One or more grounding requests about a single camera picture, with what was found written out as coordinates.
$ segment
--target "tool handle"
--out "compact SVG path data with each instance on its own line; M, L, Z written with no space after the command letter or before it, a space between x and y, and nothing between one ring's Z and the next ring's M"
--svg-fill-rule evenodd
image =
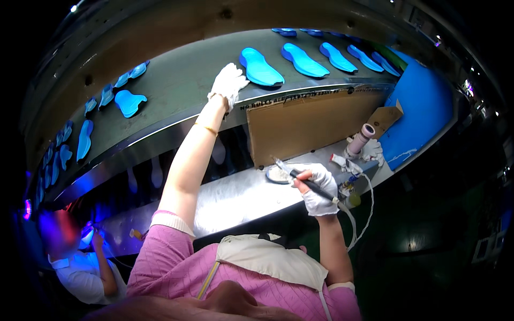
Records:
M296 178L296 175L298 175L300 172L296 171L295 169L293 169L290 173L291 176L293 176L294 178ZM314 193L318 194L319 196L321 197L324 197L326 198L327 200L329 200L330 202L333 201L334 199L334 196L330 195L328 192L325 192L321 187L319 187L316 183L312 182L312 181L309 181L308 179L306 180L301 180L305 185L307 185Z

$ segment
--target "pink sweater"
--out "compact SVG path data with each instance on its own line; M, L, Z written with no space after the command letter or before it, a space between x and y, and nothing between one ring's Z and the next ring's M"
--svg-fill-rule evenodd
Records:
M217 247L211 244L193 253L193 243L186 233L152 226L128 280L127 296L195 297L216 260ZM319 294L306 286L221 263L207 293L224 280L238 282L267 306L284 308L305 320L326 320ZM351 289L329 291L324 285L323 294L334 321L361 319L357 297Z

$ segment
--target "white collar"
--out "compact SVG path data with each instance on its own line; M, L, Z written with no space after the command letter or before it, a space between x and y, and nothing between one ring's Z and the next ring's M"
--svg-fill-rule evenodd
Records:
M69 266L69 261L67 258L62 259L62 260L55 260L52 262L50 260L50 254L48 254L48 262L52 265L54 270L67 268Z

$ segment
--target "purple light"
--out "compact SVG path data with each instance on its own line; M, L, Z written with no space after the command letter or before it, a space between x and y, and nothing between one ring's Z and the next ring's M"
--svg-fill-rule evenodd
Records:
M30 204L30 200L25 200L25 214L23 214L23 218L28 221L30 218L30 214L32 214L32 205Z

